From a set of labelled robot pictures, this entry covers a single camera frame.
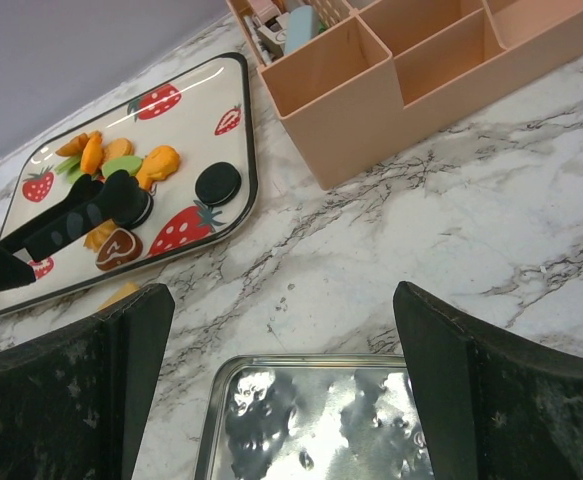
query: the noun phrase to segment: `plastic storage box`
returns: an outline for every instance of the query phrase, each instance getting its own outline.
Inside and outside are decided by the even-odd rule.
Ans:
[[[227,2],[324,189],[583,54],[583,0],[307,0],[329,29],[265,66]]]

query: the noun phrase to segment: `black puck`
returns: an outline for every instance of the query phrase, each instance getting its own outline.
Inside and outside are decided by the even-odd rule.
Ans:
[[[227,162],[211,165],[195,181],[195,194],[209,207],[229,203],[240,191],[240,172]]]

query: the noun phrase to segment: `white marble table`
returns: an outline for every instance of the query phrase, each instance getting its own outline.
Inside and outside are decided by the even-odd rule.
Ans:
[[[0,225],[44,138],[236,50],[236,25],[220,22],[3,159]],[[328,193],[251,81],[254,214],[230,240],[131,277],[176,300],[134,478],[191,478],[212,376],[235,355],[400,352],[400,280],[583,357],[583,57]],[[0,318],[0,350],[89,315],[128,280]]]

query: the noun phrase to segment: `red strawberry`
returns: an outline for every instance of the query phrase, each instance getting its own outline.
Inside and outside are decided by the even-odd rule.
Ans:
[[[51,257],[45,258],[41,262],[34,262],[31,260],[29,265],[33,267],[33,273],[35,274],[35,279],[40,280],[47,273],[53,270],[53,259]]]
[[[160,230],[149,249],[148,257],[201,240],[215,232],[215,227],[224,225],[215,220],[222,212],[213,212],[212,208],[197,200],[193,203],[195,206],[182,210]]]
[[[22,194],[27,200],[41,202],[53,185],[55,177],[51,172],[51,167],[45,168],[40,173],[31,173],[29,177],[22,183]]]
[[[222,116],[220,123],[215,127],[215,134],[222,135],[230,132],[240,125],[240,120],[242,120],[242,105],[236,105]]]
[[[149,120],[173,108],[181,98],[182,94],[177,88],[165,83],[155,90],[131,100],[127,107],[127,113],[134,113],[136,121]]]

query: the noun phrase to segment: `strawberry print tray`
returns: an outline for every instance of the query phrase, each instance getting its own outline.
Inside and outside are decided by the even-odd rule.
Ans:
[[[173,259],[235,231],[251,212],[258,190],[248,81],[242,55],[220,55],[36,150],[22,169],[0,238],[67,196],[72,184],[58,173],[66,158],[54,152],[81,133],[101,132],[103,145],[126,138],[138,157],[168,145],[181,161],[175,173],[151,187],[153,210],[132,230],[142,244],[137,259],[103,271],[96,266],[97,252],[85,246],[86,237],[78,239],[50,258],[30,263],[36,282],[0,292],[0,315]],[[195,185],[218,162],[237,169],[241,186],[228,203],[209,207],[196,196]]]

